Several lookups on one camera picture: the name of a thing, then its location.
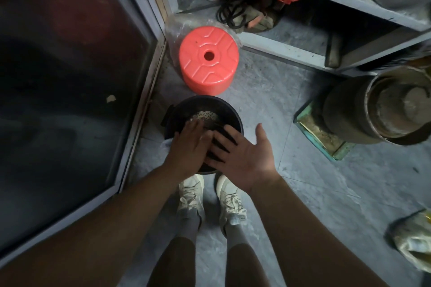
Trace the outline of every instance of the leg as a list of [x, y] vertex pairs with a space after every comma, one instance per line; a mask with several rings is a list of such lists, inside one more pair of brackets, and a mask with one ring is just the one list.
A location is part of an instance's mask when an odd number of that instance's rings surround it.
[[217, 196], [220, 199], [220, 228], [228, 239], [228, 259], [226, 265], [226, 286], [269, 286], [256, 254], [242, 230], [246, 221], [246, 211], [236, 187], [226, 176], [217, 181]]
[[159, 258], [151, 273], [148, 286], [194, 286], [195, 243], [204, 219], [202, 192], [203, 176], [194, 175], [180, 186], [180, 229]]

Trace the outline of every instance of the white sneaker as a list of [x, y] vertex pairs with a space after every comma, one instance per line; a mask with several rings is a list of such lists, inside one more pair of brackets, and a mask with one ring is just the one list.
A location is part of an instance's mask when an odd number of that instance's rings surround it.
[[217, 181], [217, 196], [220, 200], [220, 229], [224, 236], [224, 225], [244, 224], [247, 220], [246, 210], [242, 205], [239, 195], [240, 189], [234, 185], [225, 175], [221, 175]]
[[195, 174], [185, 181], [181, 182], [178, 186], [180, 190], [180, 205], [178, 206], [177, 213], [186, 213], [181, 211], [184, 209], [191, 210], [195, 208], [200, 217], [200, 222], [205, 219], [205, 210], [203, 209], [203, 176]]

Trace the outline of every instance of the gray sock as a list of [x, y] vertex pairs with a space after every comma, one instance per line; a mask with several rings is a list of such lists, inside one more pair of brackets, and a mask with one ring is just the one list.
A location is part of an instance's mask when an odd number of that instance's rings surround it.
[[240, 224], [239, 220], [228, 220], [224, 226], [224, 230], [228, 239], [228, 252], [235, 245], [248, 244], [247, 238], [244, 235], [242, 225]]
[[180, 220], [180, 229], [175, 237], [188, 238], [196, 245], [197, 230], [200, 225], [200, 217], [197, 209], [182, 209], [178, 212]]

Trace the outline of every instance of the floor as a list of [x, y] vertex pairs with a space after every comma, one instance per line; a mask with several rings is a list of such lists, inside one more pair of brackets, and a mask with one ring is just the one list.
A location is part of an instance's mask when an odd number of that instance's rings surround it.
[[[424, 206], [431, 207], [431, 143], [398, 147], [388, 143], [357, 145], [336, 163], [328, 161], [292, 124], [294, 113], [320, 91], [340, 81], [247, 50], [240, 51], [234, 81], [219, 95], [239, 113], [244, 135], [255, 142], [262, 122], [272, 143], [276, 166], [301, 200], [391, 287], [425, 286], [427, 280], [383, 236], [388, 224]], [[160, 165], [167, 107], [192, 96], [166, 54], [148, 119], [134, 156], [130, 180], [136, 181]], [[218, 227], [214, 177], [205, 177], [207, 221], [197, 239], [197, 286], [223, 286], [226, 240]], [[251, 199], [243, 194], [248, 213], [245, 234], [266, 270], [272, 286], [285, 286], [272, 246]], [[146, 285], [151, 271], [178, 228], [172, 195], [119, 286]]]

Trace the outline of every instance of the black cable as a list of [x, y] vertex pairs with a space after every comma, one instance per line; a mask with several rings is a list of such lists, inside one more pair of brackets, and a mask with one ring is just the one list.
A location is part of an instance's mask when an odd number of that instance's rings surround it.
[[244, 2], [237, 2], [236, 4], [234, 2], [227, 2], [218, 9], [215, 16], [220, 23], [226, 24], [230, 28], [241, 28], [248, 23], [246, 22], [246, 16], [243, 16], [243, 19], [239, 25], [235, 25], [234, 19], [242, 16], [246, 9], [247, 5]]

